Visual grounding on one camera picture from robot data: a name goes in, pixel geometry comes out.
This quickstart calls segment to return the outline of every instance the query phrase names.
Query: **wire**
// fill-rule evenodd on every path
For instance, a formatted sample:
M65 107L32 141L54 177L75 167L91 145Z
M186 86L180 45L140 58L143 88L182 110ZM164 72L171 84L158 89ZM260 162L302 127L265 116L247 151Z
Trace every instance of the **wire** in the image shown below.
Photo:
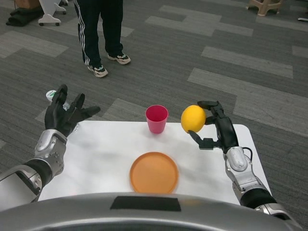
M244 147L243 149L247 149L247 150L250 151L250 161L252 161L252 150L248 147Z

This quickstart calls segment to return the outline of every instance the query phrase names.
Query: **robotic arm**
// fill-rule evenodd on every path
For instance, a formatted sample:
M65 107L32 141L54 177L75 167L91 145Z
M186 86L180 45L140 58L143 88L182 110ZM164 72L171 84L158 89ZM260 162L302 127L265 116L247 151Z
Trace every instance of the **robotic arm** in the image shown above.
M189 131L189 134L199 144L200 149L213 150L216 147L222 149L226 173L232 181L234 193L240 204L300 227L254 174L252 151L250 148L239 146L233 124L230 118L225 116L221 104L218 101L200 101L198 105L212 112L212 116L206 119L205 124L215 124L218 141L209 138L202 140L193 131ZM250 150L250 157L244 154L244 149Z
M47 108L46 130L35 147L34 158L0 174L0 212L39 199L43 187L63 171L67 136L78 122L100 111L99 107L82 108L84 94L79 94L66 111L66 97L67 86L62 85Z

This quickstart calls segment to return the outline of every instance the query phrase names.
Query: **red plastic cup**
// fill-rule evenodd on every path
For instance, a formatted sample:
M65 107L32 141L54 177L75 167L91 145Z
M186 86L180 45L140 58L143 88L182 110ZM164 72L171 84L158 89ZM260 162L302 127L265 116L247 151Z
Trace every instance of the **red plastic cup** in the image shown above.
M152 133L159 134L164 131L169 115L168 110L164 106L153 105L146 110L145 115Z

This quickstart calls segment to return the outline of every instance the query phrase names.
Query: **sneaker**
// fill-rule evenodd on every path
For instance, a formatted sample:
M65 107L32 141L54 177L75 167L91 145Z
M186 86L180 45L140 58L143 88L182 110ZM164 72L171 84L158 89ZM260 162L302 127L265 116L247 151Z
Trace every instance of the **sneaker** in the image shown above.
M119 54L119 55L117 55L115 57L108 55L108 59L110 59L110 60L117 60L117 62L119 64L122 64L122 65L128 64L131 61L130 58L127 55L123 54L123 53L121 53L121 54Z
M88 69L98 78L105 77L108 74L108 71L103 67L103 65L99 67L88 66Z

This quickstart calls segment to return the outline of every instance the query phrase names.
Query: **yellow ball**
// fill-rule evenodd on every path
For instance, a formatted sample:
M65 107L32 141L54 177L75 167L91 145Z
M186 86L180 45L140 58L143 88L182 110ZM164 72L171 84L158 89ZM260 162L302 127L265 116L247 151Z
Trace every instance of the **yellow ball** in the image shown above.
M203 108L191 105L184 110L181 117L181 125L184 131L198 132L205 124L206 114Z

